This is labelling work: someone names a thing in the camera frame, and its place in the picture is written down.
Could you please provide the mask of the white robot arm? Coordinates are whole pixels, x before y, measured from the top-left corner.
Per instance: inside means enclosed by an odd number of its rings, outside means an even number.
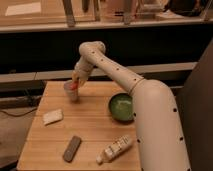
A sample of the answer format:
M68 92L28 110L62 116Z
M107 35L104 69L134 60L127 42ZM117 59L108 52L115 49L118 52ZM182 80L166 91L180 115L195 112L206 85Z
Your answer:
M133 114L143 171L192 171L175 97L163 82L146 79L105 56L101 41L79 46L74 67L80 83L98 67L133 100Z

